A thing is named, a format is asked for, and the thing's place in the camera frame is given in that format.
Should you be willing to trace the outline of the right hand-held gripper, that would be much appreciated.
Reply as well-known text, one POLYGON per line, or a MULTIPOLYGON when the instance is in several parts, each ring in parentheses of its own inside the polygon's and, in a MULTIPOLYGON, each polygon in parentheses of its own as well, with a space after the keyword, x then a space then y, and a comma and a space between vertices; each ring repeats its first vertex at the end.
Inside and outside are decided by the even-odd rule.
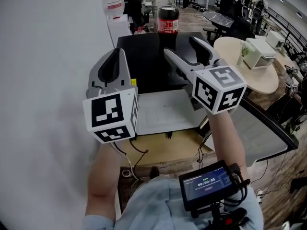
POLYGON ((209 43, 194 36, 189 37, 189 43, 196 52, 197 64, 187 62, 168 48, 164 49, 164 56, 191 83, 191 97, 211 114, 237 108, 247 88, 242 74, 235 66, 227 65, 209 43))

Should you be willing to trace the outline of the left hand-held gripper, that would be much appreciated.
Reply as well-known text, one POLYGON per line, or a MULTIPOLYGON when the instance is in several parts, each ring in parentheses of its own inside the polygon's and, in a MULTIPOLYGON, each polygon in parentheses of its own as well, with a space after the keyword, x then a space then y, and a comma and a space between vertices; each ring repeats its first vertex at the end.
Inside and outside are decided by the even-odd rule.
POLYGON ((129 85, 130 71, 122 48, 104 54, 92 67, 83 111, 87 131, 100 143, 135 137, 139 111, 138 88, 129 85), (125 89, 114 89, 105 94, 104 87, 125 89))

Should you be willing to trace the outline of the black mini fridge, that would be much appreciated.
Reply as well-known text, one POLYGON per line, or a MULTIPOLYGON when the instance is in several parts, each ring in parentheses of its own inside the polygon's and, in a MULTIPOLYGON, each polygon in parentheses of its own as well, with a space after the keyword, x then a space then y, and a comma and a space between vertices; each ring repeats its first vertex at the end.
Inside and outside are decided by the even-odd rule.
MULTIPOLYGON (((125 36, 117 46, 125 51, 130 76, 139 92, 137 135, 194 129, 207 137, 209 124, 203 108, 196 110, 185 90, 187 81, 177 75, 159 51, 156 33, 125 36)), ((297 138, 288 134, 269 114, 244 96, 232 114, 246 149, 248 165, 295 150, 297 138)))

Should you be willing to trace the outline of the cola bottle red cap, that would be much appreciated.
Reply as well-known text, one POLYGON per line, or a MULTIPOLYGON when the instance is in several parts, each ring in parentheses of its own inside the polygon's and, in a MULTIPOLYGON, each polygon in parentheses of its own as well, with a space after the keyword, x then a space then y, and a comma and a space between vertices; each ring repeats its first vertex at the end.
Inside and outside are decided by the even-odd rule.
POLYGON ((176 49, 179 11, 174 0, 162 0, 158 11, 159 51, 164 48, 176 49))

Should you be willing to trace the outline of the person's right forearm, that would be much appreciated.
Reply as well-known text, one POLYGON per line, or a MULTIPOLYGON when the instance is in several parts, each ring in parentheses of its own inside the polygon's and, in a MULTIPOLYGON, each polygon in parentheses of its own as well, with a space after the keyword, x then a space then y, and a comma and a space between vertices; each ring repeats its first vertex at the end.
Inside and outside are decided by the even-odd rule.
POLYGON ((245 149, 239 138, 230 114, 225 111, 216 115, 208 114, 217 159, 227 166, 237 164, 243 179, 248 179, 245 149))

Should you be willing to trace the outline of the person's left forearm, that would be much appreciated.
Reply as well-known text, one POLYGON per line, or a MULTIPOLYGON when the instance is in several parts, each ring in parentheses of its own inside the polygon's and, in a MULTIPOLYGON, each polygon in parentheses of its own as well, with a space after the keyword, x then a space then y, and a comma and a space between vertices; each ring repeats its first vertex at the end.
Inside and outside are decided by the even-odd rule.
POLYGON ((116 220, 115 197, 122 155, 110 144, 102 144, 88 176, 86 215, 116 220))

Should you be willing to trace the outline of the black marble table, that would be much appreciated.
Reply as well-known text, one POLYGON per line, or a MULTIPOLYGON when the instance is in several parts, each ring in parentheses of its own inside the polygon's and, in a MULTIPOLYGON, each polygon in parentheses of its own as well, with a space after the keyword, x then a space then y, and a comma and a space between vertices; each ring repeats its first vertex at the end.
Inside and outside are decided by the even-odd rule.
POLYGON ((214 40, 218 39, 224 34, 223 32, 227 32, 230 29, 234 22, 234 20, 230 17, 216 11, 205 11, 202 13, 202 15, 216 27, 215 31, 206 30, 209 33, 208 39, 211 37, 211 33, 215 33, 214 40))

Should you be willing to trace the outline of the white water dispenser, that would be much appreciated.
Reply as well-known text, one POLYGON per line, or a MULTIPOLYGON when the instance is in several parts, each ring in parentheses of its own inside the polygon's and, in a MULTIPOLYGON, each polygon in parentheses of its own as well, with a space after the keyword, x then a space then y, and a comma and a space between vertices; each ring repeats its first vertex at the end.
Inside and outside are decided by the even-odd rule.
POLYGON ((108 28, 113 42, 113 46, 117 46, 118 39, 123 36, 132 35, 128 16, 123 14, 120 17, 110 18, 108 28))

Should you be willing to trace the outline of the white vase with plant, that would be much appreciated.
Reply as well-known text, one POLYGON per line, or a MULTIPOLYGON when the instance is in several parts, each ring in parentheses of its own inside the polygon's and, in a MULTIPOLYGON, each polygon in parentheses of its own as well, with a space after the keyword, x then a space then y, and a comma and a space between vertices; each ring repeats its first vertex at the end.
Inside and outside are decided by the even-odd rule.
POLYGON ((241 44, 240 56, 236 63, 238 66, 243 63, 245 56, 255 51, 254 46, 250 44, 249 42, 244 41, 244 42, 241 42, 240 44, 241 44))

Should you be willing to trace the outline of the black office chair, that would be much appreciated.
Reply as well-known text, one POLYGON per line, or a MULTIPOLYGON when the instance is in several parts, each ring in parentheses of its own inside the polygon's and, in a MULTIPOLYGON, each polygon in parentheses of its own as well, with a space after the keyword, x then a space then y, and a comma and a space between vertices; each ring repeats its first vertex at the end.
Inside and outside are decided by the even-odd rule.
POLYGON ((219 13, 236 20, 236 0, 221 0, 219 13))

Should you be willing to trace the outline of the round wooden table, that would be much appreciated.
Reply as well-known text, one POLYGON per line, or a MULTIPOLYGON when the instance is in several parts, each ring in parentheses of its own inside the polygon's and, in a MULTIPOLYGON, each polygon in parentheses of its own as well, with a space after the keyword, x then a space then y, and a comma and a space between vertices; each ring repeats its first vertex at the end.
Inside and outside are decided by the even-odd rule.
POLYGON ((228 65, 233 65, 238 69, 251 90, 262 94, 275 92, 279 85, 279 79, 272 64, 261 69, 250 69, 245 62, 237 64, 242 43, 243 40, 237 38, 220 37, 215 41, 213 47, 228 65))

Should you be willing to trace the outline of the clear water dispenser jug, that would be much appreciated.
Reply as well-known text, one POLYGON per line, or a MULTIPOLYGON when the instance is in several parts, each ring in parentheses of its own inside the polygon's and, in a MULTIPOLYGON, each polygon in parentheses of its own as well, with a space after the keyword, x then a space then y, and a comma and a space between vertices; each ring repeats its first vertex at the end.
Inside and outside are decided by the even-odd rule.
POLYGON ((124 0, 102 0, 107 20, 118 18, 124 14, 124 0))

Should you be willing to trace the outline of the small white toaster oven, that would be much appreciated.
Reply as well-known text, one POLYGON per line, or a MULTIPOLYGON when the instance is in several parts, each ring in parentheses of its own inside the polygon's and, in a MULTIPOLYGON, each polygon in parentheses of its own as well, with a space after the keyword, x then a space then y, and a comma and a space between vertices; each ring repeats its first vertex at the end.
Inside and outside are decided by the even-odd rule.
POLYGON ((266 42, 274 49, 281 49, 285 43, 285 38, 276 31, 269 31, 266 42))

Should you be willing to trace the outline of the light wooden table white legs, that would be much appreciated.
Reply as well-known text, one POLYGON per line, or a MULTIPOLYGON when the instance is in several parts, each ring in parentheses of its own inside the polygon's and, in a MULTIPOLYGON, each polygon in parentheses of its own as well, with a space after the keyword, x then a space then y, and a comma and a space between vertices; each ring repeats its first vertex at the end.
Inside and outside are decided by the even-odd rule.
POLYGON ((126 152, 136 171, 157 166, 162 171, 189 171, 199 168, 198 149, 203 138, 195 130, 176 131, 168 138, 166 134, 138 136, 136 140, 117 142, 126 152))

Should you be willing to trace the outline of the black metal railing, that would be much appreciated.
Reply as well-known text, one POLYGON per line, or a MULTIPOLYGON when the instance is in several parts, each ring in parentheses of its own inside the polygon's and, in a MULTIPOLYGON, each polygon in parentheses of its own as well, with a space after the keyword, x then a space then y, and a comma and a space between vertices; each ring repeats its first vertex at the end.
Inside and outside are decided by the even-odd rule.
POLYGON ((307 46, 307 39, 284 17, 271 8, 268 9, 268 17, 281 28, 282 36, 285 37, 286 42, 291 45, 294 51, 296 53, 303 52, 305 55, 306 51, 304 49, 307 46))

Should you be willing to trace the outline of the black chest monitor screen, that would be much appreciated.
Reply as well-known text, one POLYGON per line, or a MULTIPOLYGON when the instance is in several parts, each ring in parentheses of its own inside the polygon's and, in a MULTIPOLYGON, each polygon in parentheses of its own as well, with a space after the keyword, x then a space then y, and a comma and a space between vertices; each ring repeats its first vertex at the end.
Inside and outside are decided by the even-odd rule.
POLYGON ((224 160, 178 177, 184 209, 195 211, 238 192, 224 160))

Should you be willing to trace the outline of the person's light blue shirt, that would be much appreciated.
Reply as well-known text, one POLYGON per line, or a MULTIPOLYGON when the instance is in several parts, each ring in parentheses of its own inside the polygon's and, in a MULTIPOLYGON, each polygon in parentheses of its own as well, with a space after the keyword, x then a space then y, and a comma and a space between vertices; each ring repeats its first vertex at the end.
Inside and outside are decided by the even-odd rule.
POLYGON ((83 230, 202 230, 211 212, 192 218, 183 205, 179 181, 156 177, 140 186, 117 221, 99 215, 83 218, 83 230))

